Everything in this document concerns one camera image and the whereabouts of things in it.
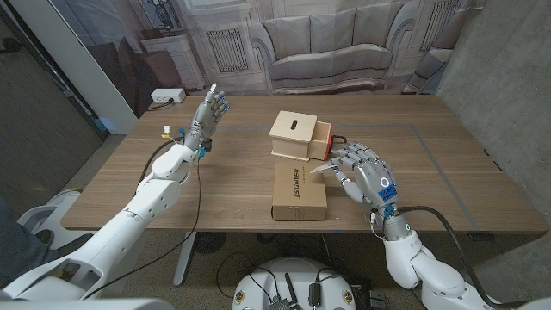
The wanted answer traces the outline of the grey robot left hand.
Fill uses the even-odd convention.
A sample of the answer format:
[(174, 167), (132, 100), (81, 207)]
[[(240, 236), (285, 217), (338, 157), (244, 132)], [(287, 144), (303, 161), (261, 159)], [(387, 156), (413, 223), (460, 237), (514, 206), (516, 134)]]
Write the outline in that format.
[(225, 92), (217, 92), (216, 88), (217, 84), (211, 85), (204, 101), (192, 117), (183, 142), (189, 149), (198, 149), (204, 140), (210, 139), (214, 135), (220, 119), (230, 108)]

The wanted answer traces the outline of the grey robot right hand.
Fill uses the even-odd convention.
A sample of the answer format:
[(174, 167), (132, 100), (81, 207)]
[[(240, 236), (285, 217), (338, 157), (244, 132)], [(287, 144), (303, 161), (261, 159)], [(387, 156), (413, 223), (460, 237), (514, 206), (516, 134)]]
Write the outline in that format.
[(353, 201), (382, 209), (397, 203), (398, 186), (393, 169), (371, 148), (350, 142), (332, 149), (331, 154), (333, 158), (328, 164)]

